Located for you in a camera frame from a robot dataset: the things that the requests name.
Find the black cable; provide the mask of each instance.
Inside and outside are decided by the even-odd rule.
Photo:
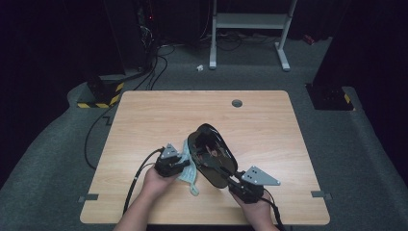
[[[133,90],[137,90],[144,83],[144,81],[146,81],[151,75],[154,76],[156,65],[157,65],[157,58],[156,58],[156,62],[154,63],[152,69],[150,70],[150,73]]]
[[[165,54],[160,54],[160,56],[170,55],[171,53],[173,53],[173,52],[176,50],[176,47],[175,47],[174,44],[162,45],[162,46],[159,48],[159,50],[162,49],[162,48],[165,48],[165,47],[171,47],[171,48],[173,48],[173,49],[172,49],[170,52],[167,52],[167,53],[165,53]]]
[[[144,169],[145,167],[148,167],[148,166],[153,166],[154,164],[156,164],[156,163],[149,163],[147,165],[144,165],[141,169]]]
[[[104,80],[104,83],[106,83],[106,84],[119,84],[119,83],[128,82],[130,80],[139,79],[140,77],[145,75],[147,72],[149,72],[151,70],[151,68],[153,68],[152,65],[150,67],[148,67],[147,69],[145,69],[142,73],[137,73],[137,74],[134,74],[134,75],[131,75],[131,76],[128,76],[128,77],[126,77],[124,79],[119,79],[119,80]]]
[[[151,76],[150,77],[150,80],[149,80],[149,83],[146,85],[146,90],[150,90],[151,88],[150,88],[150,85],[151,85],[151,83],[152,83],[152,81],[153,81],[153,79],[154,79],[154,77],[155,77],[155,75],[156,75],[156,67],[157,67],[157,63],[158,63],[158,61],[159,61],[159,59],[158,59],[158,57],[159,57],[159,55],[158,55],[158,53],[159,53],[159,49],[157,49],[157,51],[156,51],[156,62],[155,62],[155,64],[154,64],[154,68],[152,69],[152,72],[150,72],[150,74],[149,74],[149,76]],[[140,84],[139,84],[139,86],[145,81],[145,80],[147,80],[147,78],[149,77],[149,76],[147,76]]]
[[[209,24],[209,22],[210,22],[210,15],[211,15],[211,3],[210,3],[210,2],[211,2],[211,1],[207,1],[207,3],[208,3],[207,22],[205,23],[205,27],[204,27],[203,33],[201,34],[201,36],[199,37],[199,39],[202,39],[203,36],[205,35],[205,33],[206,33],[206,31],[207,31],[207,28],[208,28],[208,24]]]
[[[235,39],[232,39],[233,37],[231,37],[231,36],[227,36],[227,37],[224,37],[224,38],[221,37],[221,38],[222,38],[222,41],[237,42],[238,43],[235,47],[230,48],[230,49],[223,48],[222,46],[219,46],[218,43],[217,43],[217,48],[219,48],[222,51],[233,51],[233,50],[238,49],[242,45],[242,39],[237,34],[235,34]]]
[[[265,189],[265,191],[270,195],[270,199],[272,201],[270,201],[268,199],[265,199],[263,197],[261,197],[260,199],[265,201],[266,203],[268,203],[272,207],[273,213],[275,214],[276,222],[278,223],[277,228],[280,231],[286,231],[285,226],[283,225],[282,220],[280,218],[279,208],[275,205],[275,200],[273,199],[272,194],[266,189]]]
[[[95,124],[99,121],[99,119],[101,119],[107,112],[109,112],[109,111],[110,111],[112,108],[114,108],[117,104],[118,104],[118,103],[116,102],[116,104],[114,104],[111,108],[109,108],[108,110],[106,110],[102,115],[99,116],[99,118],[97,118],[97,119],[93,122],[93,124],[92,124],[91,127],[89,128],[88,133],[87,133],[87,136],[86,136],[86,138],[85,138],[85,144],[84,144],[84,156],[85,156],[85,161],[87,162],[87,165],[88,165],[90,168],[94,169],[94,170],[96,170],[96,167],[93,166],[93,165],[90,163],[90,161],[89,161],[89,159],[88,159],[88,151],[87,151],[88,139],[89,139],[90,132],[92,131],[92,129],[93,129],[93,127],[95,126]]]
[[[259,39],[259,41],[245,41],[246,39]],[[275,37],[275,38],[272,38],[272,37],[264,37],[264,38],[248,37],[248,38],[243,38],[242,39],[242,44],[263,45],[263,44],[268,44],[268,43],[275,42],[277,39],[278,39],[278,37]]]
[[[165,70],[167,69],[167,65],[168,65],[167,59],[165,57],[162,57],[162,56],[158,56],[158,58],[162,58],[166,62],[166,65],[163,68],[163,70],[159,73],[159,75],[156,77],[156,79],[153,81],[153,84],[152,84],[150,90],[153,90],[153,87],[156,84],[157,80],[160,78],[160,76],[163,74],[163,72],[165,72]]]
[[[126,213],[128,207],[129,207],[130,197],[132,197],[133,189],[135,188],[136,182],[138,181],[138,178],[139,178],[139,176],[140,176],[140,174],[141,174],[141,171],[142,171],[146,166],[148,166],[148,165],[146,165],[146,162],[147,162],[147,161],[150,159],[150,157],[153,156],[155,153],[157,153],[157,152],[162,153],[164,150],[165,150],[165,148],[162,147],[162,148],[159,148],[159,149],[153,151],[152,153],[150,153],[150,154],[146,157],[146,159],[144,159],[143,163],[141,163],[141,165],[140,165],[140,167],[139,167],[139,170],[136,172],[136,175],[135,175],[135,177],[133,178],[132,185],[131,185],[130,188],[129,188],[129,192],[128,192],[127,196],[126,196],[125,205],[123,206],[123,214]]]

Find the small white object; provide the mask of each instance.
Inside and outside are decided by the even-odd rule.
[[[197,67],[197,71],[201,71],[201,70],[203,70],[204,69],[204,66],[203,65],[199,65],[198,67]]]

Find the table hole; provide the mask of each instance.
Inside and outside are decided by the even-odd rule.
[[[242,106],[242,101],[240,99],[234,99],[232,101],[232,106],[234,106],[236,108],[240,108]]]

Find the white metal stand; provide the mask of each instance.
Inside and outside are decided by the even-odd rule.
[[[297,0],[292,0],[288,13],[263,14],[263,13],[217,13],[217,0],[214,0],[213,8],[213,30],[210,50],[210,69],[217,68],[217,28],[243,28],[243,29],[281,29],[282,35],[275,47],[282,68],[290,71],[288,60],[283,46],[291,26],[294,7]]]

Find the wire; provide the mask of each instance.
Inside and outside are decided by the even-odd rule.
[[[207,2],[208,2],[208,15],[207,15],[207,22],[205,23],[205,28],[204,28],[204,31],[203,31],[203,33],[201,34],[201,36],[199,37],[199,39],[203,38],[203,36],[204,36],[205,32],[207,31],[208,23],[209,23],[209,21],[210,21],[211,4],[210,4],[210,1],[207,1]]]
[[[104,83],[107,83],[107,84],[116,84],[116,83],[124,83],[124,82],[130,81],[130,80],[138,79],[138,78],[142,77],[143,75],[145,75],[147,72],[149,72],[149,71],[151,70],[151,67],[152,67],[152,66],[149,66],[147,69],[144,69],[143,72],[137,73],[137,74],[134,74],[134,75],[131,75],[131,76],[129,76],[129,77],[125,77],[125,78],[123,78],[123,79],[119,79],[119,80],[104,80]]]
[[[133,90],[137,90],[144,83],[144,81],[146,81],[151,75],[154,76],[156,66],[157,66],[157,58],[156,58],[156,61],[155,61],[154,65],[152,66],[149,74],[135,88],[133,88]]]
[[[171,47],[171,48],[173,48],[173,49],[172,49],[170,52],[168,52],[168,53],[160,54],[160,56],[170,55],[170,54],[172,54],[172,53],[176,50],[176,45],[174,45],[174,44],[162,45],[162,46],[159,48],[159,50],[162,49],[162,48],[165,48],[165,47]]]
[[[148,49],[150,45],[152,44],[153,41],[153,34],[152,32],[145,26],[140,26],[141,32],[142,32],[142,37],[141,37],[141,42],[143,42],[144,48]],[[147,37],[150,36],[150,41],[148,44],[146,44]]]
[[[91,127],[89,128],[88,133],[87,133],[87,136],[86,136],[86,138],[85,138],[85,144],[84,144],[84,156],[85,156],[85,161],[87,162],[87,165],[88,165],[90,168],[94,169],[94,170],[96,170],[96,167],[90,163],[89,158],[88,158],[88,151],[87,151],[87,149],[88,149],[88,140],[89,140],[90,132],[92,131],[92,129],[93,129],[93,127],[95,126],[95,124],[99,121],[99,119],[101,119],[107,112],[109,112],[109,111],[110,111],[112,108],[114,108],[117,104],[118,104],[118,103],[116,102],[116,104],[114,104],[111,108],[109,108],[108,110],[106,110],[102,115],[99,116],[99,118],[97,118],[97,119],[93,122],[93,124],[92,124]]]
[[[223,48],[222,46],[219,46],[217,43],[217,48],[219,48],[222,51],[233,51],[238,49],[241,45],[242,45],[242,39],[240,38],[240,36],[237,33],[234,33],[234,37],[232,37],[231,35],[229,36],[220,36],[222,38],[222,41],[226,41],[226,42],[237,42],[238,44],[233,47],[233,48]]]
[[[261,197],[260,199],[263,200],[263,201],[265,201],[266,203],[268,203],[268,204],[272,207],[273,213],[275,214],[276,222],[278,223],[277,228],[278,228],[280,231],[286,231],[285,226],[283,225],[282,220],[281,220],[281,218],[280,218],[279,209],[278,209],[278,207],[275,205],[275,200],[273,199],[272,194],[271,194],[267,189],[264,189],[264,191],[266,191],[266,192],[270,195],[270,199],[271,199],[272,201],[270,201],[270,200],[268,200],[268,199],[265,199],[265,198],[263,198],[263,197]]]
[[[146,85],[146,87],[145,87],[146,90],[150,90],[150,89],[151,89],[150,86],[151,86],[152,81],[153,81],[153,79],[154,79],[155,76],[156,76],[156,68],[155,68],[154,71],[153,71],[153,75],[150,77],[149,83],[148,83],[148,84]]]
[[[247,41],[247,39],[260,39],[259,41]],[[255,37],[247,37],[242,39],[242,44],[250,44],[250,45],[262,45],[274,42],[278,39],[278,37],[264,37],[264,38],[255,38]]]
[[[159,75],[156,77],[156,79],[153,81],[153,84],[152,84],[150,90],[153,90],[154,85],[155,85],[156,82],[159,80],[159,78],[160,78],[160,76],[163,74],[163,72],[165,72],[165,70],[167,69],[167,65],[168,65],[168,61],[167,61],[167,59],[166,59],[165,57],[162,57],[162,56],[158,56],[158,57],[159,57],[159,58],[162,58],[162,59],[166,62],[166,65],[165,65],[165,67],[163,68],[163,70],[159,73]]]
[[[133,178],[132,185],[131,185],[130,188],[129,188],[129,192],[128,192],[127,196],[126,196],[125,204],[124,204],[124,206],[123,206],[123,214],[126,213],[128,207],[129,207],[129,201],[130,201],[130,198],[132,197],[133,189],[135,188],[136,182],[138,181],[138,178],[139,178],[139,176],[140,176],[140,174],[141,174],[141,171],[142,171],[145,167],[147,167],[147,166],[149,166],[149,165],[152,165],[152,164],[146,165],[146,162],[147,162],[147,161],[150,159],[150,157],[152,157],[154,154],[156,154],[156,153],[158,153],[158,152],[162,153],[164,150],[165,150],[164,147],[154,150],[152,153],[150,153],[150,154],[146,157],[146,159],[144,159],[143,163],[141,163],[141,165],[140,165],[140,167],[139,167],[139,170],[136,172],[135,177]]]

